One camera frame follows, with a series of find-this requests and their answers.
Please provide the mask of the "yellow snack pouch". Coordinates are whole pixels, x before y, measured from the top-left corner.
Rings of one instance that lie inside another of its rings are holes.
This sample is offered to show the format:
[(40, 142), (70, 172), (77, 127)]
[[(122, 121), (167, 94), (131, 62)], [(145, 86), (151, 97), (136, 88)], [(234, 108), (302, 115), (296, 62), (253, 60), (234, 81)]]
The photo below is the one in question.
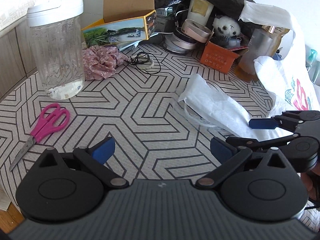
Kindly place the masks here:
[(272, 44), (270, 46), (269, 56), (273, 57), (276, 51), (278, 50), (282, 38), (289, 32), (289, 29), (283, 27), (275, 27), (273, 34), (271, 35)]

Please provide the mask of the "pink floral scrunchie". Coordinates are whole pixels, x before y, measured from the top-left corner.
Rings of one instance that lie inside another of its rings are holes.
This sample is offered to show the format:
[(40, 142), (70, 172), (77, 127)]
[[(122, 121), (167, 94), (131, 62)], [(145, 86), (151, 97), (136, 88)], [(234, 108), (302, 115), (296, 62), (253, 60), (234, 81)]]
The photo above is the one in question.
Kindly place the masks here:
[(113, 76), (116, 68), (129, 58), (117, 47), (94, 45), (82, 50), (85, 79), (103, 80)]

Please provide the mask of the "pink handled scissors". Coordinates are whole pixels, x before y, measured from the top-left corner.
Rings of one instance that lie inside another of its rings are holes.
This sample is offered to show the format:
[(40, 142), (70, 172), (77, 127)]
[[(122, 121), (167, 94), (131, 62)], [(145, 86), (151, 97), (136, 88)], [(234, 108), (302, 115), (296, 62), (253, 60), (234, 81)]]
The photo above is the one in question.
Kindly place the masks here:
[(40, 143), (46, 136), (63, 130), (70, 120), (70, 112), (61, 108), (59, 103), (51, 103), (44, 107), (39, 114), (37, 124), (30, 132), (28, 140), (17, 153), (9, 167), (11, 172), (22, 157), (37, 143)]

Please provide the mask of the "white cream candle jar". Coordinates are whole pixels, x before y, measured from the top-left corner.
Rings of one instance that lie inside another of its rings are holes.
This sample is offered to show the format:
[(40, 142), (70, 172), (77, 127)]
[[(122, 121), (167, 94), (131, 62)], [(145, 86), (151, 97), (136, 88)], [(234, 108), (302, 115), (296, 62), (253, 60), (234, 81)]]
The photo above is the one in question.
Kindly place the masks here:
[(207, 0), (190, 0), (187, 19), (206, 25), (214, 5)]

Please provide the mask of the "clear plastic shaker bottle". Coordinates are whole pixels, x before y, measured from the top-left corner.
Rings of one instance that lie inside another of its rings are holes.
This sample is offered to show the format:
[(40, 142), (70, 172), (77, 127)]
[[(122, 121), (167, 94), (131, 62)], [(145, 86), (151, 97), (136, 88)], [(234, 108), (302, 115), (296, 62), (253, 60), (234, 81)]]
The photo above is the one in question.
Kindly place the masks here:
[(85, 83), (83, 11), (83, 0), (44, 0), (27, 10), (31, 52), (42, 87), (54, 100), (75, 96)]

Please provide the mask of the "orange cardboard box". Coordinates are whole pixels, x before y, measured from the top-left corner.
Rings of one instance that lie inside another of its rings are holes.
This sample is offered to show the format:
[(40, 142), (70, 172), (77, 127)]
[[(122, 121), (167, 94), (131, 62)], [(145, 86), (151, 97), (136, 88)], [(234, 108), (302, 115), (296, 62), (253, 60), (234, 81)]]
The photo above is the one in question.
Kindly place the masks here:
[(200, 63), (223, 74), (227, 74), (234, 61), (247, 51), (248, 46), (226, 49), (208, 41), (200, 58)]

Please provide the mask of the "teal spray bottle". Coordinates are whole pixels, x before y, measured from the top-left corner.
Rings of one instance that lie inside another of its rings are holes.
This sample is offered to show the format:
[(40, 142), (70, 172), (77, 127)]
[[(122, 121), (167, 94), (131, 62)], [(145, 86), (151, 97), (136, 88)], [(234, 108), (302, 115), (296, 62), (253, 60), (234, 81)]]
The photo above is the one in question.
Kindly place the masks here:
[(306, 46), (306, 69), (308, 71), (309, 78), (314, 85), (319, 86), (319, 53), (315, 49), (311, 49)]

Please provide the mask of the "white nonwoven shopping bag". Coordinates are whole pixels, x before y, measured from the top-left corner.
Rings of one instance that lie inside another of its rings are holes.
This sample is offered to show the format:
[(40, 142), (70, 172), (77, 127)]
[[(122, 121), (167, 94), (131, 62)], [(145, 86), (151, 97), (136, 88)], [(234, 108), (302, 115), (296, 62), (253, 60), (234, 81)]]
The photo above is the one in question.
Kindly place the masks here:
[(319, 110), (319, 89), (311, 83), (305, 67), (303, 37), (295, 30), (290, 14), (279, 7), (245, 2), (240, 19), (259, 25), (271, 23), (292, 31), (287, 55), (280, 61), (255, 56), (255, 80), (245, 82), (237, 71), (230, 78), (240, 86), (236, 92), (215, 88), (199, 74), (193, 74), (173, 108), (196, 129), (222, 140), (232, 135), (258, 140), (289, 135), (279, 128), (253, 130), (248, 122), (288, 110)]

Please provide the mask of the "stacked round tins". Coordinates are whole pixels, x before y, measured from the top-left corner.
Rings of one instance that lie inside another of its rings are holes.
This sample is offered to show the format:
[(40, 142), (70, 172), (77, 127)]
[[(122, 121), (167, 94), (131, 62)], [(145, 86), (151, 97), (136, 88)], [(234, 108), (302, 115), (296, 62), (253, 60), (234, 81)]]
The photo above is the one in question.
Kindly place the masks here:
[(181, 27), (177, 27), (172, 34), (164, 38), (164, 49), (176, 53), (186, 54), (194, 50), (198, 43), (207, 43), (212, 31), (194, 20), (186, 19)]

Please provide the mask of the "white panda plush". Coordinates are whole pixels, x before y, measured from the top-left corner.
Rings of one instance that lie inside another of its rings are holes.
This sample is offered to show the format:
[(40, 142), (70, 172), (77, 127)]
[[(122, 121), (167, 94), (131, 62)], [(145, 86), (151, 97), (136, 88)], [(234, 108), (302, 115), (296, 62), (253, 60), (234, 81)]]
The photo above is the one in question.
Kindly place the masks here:
[(238, 22), (228, 16), (216, 16), (213, 28), (217, 36), (238, 37), (241, 33)]

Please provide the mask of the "frosted bottle gold cap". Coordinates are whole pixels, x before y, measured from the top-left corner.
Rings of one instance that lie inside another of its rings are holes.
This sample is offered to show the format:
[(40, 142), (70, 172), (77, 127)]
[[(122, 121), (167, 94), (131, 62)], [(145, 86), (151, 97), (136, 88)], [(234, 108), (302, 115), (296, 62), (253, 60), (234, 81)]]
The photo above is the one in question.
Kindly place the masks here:
[(263, 25), (260, 29), (255, 29), (248, 43), (248, 50), (242, 55), (236, 69), (236, 76), (249, 83), (257, 81), (254, 60), (260, 56), (267, 56), (273, 43), (273, 32), (275, 26)]

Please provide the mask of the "open cardboard photo box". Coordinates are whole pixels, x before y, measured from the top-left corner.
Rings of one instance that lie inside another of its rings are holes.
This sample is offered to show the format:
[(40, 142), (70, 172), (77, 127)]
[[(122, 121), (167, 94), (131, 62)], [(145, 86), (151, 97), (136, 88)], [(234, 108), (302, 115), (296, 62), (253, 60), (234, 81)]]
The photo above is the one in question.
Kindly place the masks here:
[(104, 0), (103, 18), (83, 28), (82, 33), (88, 47), (116, 46), (148, 40), (156, 25), (155, 0)]

